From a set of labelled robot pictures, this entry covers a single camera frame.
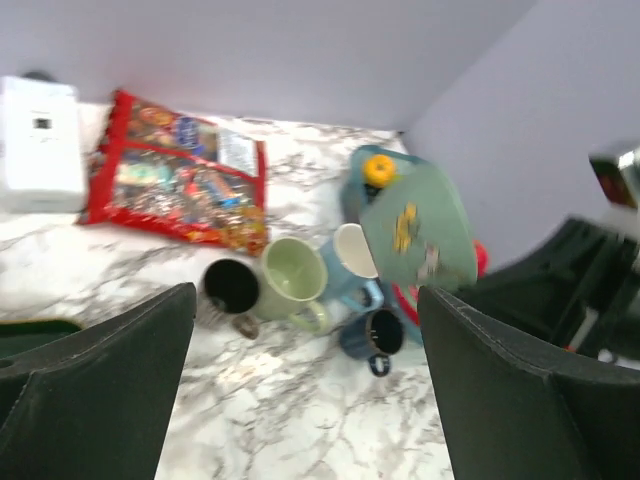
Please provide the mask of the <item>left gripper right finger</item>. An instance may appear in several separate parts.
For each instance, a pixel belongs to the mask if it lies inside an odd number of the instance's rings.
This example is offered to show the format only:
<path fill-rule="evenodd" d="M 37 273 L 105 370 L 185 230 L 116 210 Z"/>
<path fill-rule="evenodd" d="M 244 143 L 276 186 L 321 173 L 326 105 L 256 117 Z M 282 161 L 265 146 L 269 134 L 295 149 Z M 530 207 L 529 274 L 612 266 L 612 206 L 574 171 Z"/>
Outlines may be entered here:
<path fill-rule="evenodd" d="M 639 373 L 570 353 L 439 288 L 424 349 L 457 479 L 636 479 Z"/>

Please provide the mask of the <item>green teal mug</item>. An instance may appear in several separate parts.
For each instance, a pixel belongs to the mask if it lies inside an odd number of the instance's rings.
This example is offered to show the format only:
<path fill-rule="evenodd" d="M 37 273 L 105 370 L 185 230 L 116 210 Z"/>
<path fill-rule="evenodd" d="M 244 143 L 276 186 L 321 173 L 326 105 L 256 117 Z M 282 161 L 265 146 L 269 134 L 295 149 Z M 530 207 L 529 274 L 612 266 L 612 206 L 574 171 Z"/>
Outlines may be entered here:
<path fill-rule="evenodd" d="M 359 216 L 381 281 L 456 290 L 476 282 L 466 211 L 453 182 L 423 162 L 382 190 Z"/>

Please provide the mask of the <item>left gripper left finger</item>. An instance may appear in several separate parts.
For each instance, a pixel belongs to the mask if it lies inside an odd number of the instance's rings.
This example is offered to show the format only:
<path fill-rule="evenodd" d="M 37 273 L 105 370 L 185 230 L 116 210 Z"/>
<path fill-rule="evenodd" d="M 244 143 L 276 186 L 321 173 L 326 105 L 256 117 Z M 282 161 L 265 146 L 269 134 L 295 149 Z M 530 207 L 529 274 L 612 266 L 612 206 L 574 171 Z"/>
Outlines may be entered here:
<path fill-rule="evenodd" d="M 1 359 L 2 478 L 154 478 L 195 314 L 182 283 Z"/>

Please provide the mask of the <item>light green mug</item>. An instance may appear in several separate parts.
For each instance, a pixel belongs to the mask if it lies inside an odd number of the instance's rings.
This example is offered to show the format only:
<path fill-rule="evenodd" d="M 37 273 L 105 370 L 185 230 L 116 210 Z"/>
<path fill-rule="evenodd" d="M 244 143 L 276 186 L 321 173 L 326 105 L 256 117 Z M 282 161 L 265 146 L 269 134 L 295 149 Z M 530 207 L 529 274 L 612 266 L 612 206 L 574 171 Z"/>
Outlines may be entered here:
<path fill-rule="evenodd" d="M 309 243 L 296 237 L 270 242 L 258 263 L 260 295 L 255 315 L 267 321 L 287 320 L 314 335 L 331 325 L 319 302 L 328 282 L 324 260 Z"/>

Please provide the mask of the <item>light blue mug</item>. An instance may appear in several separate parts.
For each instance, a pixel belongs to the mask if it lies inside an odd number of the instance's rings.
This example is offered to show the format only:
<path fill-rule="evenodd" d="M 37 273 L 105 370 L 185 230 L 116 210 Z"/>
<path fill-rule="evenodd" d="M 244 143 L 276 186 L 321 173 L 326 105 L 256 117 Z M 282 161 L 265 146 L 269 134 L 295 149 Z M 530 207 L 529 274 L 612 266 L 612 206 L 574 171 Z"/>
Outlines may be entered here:
<path fill-rule="evenodd" d="M 339 300 L 351 311 L 364 314 L 382 307 L 384 296 L 378 272 L 363 230 L 357 223 L 339 226 L 319 249 L 328 272 L 323 302 Z"/>

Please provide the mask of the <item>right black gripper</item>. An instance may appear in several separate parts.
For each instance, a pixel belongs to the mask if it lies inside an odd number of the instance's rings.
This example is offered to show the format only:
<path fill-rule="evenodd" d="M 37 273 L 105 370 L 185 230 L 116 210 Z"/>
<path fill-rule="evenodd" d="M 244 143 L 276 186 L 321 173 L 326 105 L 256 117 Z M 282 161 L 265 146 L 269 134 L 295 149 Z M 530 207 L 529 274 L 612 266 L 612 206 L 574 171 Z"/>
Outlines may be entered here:
<path fill-rule="evenodd" d="M 576 218 L 455 296 L 547 343 L 595 358 L 639 290 L 639 241 Z"/>

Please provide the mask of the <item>brown striped mug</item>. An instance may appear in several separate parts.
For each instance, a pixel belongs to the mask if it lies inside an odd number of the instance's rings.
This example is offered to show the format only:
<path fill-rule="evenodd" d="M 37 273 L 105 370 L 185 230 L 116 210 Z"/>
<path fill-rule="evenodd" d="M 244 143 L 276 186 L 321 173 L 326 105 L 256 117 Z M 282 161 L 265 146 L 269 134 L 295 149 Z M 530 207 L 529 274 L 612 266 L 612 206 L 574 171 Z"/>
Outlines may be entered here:
<path fill-rule="evenodd" d="M 207 326 L 230 323 L 249 340 L 259 336 L 259 322 L 251 311 L 259 300 L 260 285 L 249 265 L 232 258 L 216 260 L 205 270 L 201 285 L 209 305 Z"/>

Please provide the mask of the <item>dark blue mug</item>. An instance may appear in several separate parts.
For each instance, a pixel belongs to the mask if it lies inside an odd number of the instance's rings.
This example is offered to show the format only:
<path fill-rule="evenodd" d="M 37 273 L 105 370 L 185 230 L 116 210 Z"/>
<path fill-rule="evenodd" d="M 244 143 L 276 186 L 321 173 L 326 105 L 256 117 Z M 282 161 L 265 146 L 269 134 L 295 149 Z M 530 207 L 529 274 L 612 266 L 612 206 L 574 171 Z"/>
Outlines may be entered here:
<path fill-rule="evenodd" d="M 351 359 L 367 361 L 371 373 L 382 378 L 391 371 L 391 357 L 405 341 L 400 319 L 388 309 L 363 314 L 347 323 L 340 331 L 339 345 Z"/>

